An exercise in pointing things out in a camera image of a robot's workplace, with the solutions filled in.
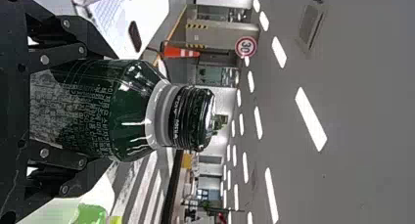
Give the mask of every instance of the rectangular ceiling light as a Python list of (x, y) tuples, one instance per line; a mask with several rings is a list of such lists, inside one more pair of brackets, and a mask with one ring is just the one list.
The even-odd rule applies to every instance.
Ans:
[(231, 146), (228, 145), (228, 147), (226, 147), (226, 158), (228, 160), (228, 162), (231, 160)]
[(276, 36), (274, 36), (274, 39), (272, 40), (272, 50), (274, 51), (275, 58), (277, 58), (280, 67), (284, 68), (285, 63), (287, 61), (287, 55), (284, 52), (280, 40), (278, 40)]
[(232, 138), (235, 137), (235, 120), (232, 120)]
[(258, 139), (260, 140), (262, 138), (262, 122), (260, 120), (260, 113), (259, 108), (255, 107), (254, 109), (254, 117), (255, 117), (255, 125), (256, 125), (256, 135), (258, 136)]
[(239, 191), (238, 191), (238, 184), (234, 186), (234, 202), (235, 202), (235, 210), (239, 210)]
[(259, 21), (260, 21), (260, 24), (262, 25), (263, 30), (267, 31), (269, 28), (269, 20), (263, 11), (261, 11), (259, 14)]
[(260, 3), (259, 0), (253, 1), (254, 10), (258, 13), (260, 11)]
[(277, 201), (275, 200), (274, 184), (272, 182), (271, 170), (269, 167), (265, 169), (265, 184), (266, 192), (268, 194), (269, 208), (271, 211), (272, 223), (277, 223), (279, 219)]
[(311, 135), (315, 148), (318, 152), (320, 152), (327, 142), (327, 136), (324, 132), (323, 126), (321, 126), (321, 123), (314, 112), (314, 109), (311, 106), (311, 103), (308, 101), (307, 96), (301, 87), (296, 95), (296, 103), (297, 106), (299, 106), (302, 118), (304, 119), (308, 132)]
[(228, 191), (231, 190), (231, 170), (228, 170)]
[(250, 180), (250, 174), (248, 172), (247, 153), (242, 154), (242, 165), (244, 166), (244, 182), (248, 183), (248, 181)]
[(247, 215), (247, 222), (248, 222), (248, 224), (254, 224), (254, 218), (253, 218), (253, 214), (251, 212), (249, 212), (248, 215)]
[(238, 102), (238, 107), (240, 107), (241, 104), (242, 104), (242, 100), (241, 100), (241, 90), (240, 89), (238, 89), (236, 91), (236, 100)]
[(227, 194), (227, 192), (226, 192), (226, 190), (225, 191), (223, 191), (223, 199), (222, 199), (222, 202), (223, 202), (223, 208), (226, 208), (226, 206), (227, 206), (227, 198), (226, 198), (226, 195)]
[(245, 127), (244, 127), (244, 116), (240, 113), (239, 114), (239, 133), (241, 136), (244, 135)]
[(223, 181), (226, 181), (226, 164), (223, 165)]
[(251, 71), (248, 71), (248, 85), (250, 86), (250, 92), (252, 93), (255, 89), (254, 77)]
[(245, 57), (244, 57), (244, 61), (245, 61), (245, 66), (246, 66), (246, 67), (249, 67), (249, 66), (250, 66), (250, 57), (245, 56)]
[(234, 145), (234, 147), (233, 147), (233, 156), (232, 156), (232, 160), (233, 160), (233, 163), (234, 163), (234, 167), (236, 167), (236, 164), (237, 164), (237, 156), (236, 156), (236, 145)]
[(223, 181), (220, 181), (220, 196), (223, 197)]

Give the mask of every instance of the round traffic sign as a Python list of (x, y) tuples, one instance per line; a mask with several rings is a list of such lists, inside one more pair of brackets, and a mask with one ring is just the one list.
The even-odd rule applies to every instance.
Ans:
[(251, 57), (256, 52), (256, 41), (250, 36), (244, 36), (239, 38), (235, 44), (235, 52), (241, 57)]

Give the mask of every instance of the white ceiling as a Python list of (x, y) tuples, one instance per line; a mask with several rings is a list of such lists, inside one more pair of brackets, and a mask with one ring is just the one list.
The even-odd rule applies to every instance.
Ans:
[[(250, 182), (242, 165), (240, 208), (254, 223), (271, 223), (264, 171), (272, 170), (279, 223), (415, 223), (415, 4), (412, 0), (326, 0), (328, 15), (308, 59), (295, 42), (308, 0), (259, 0), (269, 18), (258, 53), (241, 78), (245, 134), (232, 144), (249, 156)], [(254, 12), (254, 22), (258, 13)], [(274, 35), (288, 56), (279, 68)], [(248, 89), (247, 72), (255, 90)], [(328, 141), (315, 149), (295, 96), (302, 87)], [(258, 141), (254, 106), (263, 137)], [(228, 204), (233, 206), (233, 192)], [(234, 223), (247, 223), (235, 214)]]

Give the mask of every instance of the green plastic bottle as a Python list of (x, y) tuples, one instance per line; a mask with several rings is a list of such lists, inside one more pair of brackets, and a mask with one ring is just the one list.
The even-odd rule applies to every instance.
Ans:
[(173, 85), (143, 61), (79, 60), (30, 77), (30, 138), (91, 157), (201, 151), (214, 112), (211, 91)]

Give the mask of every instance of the ventilation grille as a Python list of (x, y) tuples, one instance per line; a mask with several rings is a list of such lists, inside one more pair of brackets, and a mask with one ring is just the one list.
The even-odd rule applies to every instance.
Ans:
[(310, 0), (310, 3), (305, 7), (298, 39), (305, 53), (312, 49), (325, 14), (323, 0)]

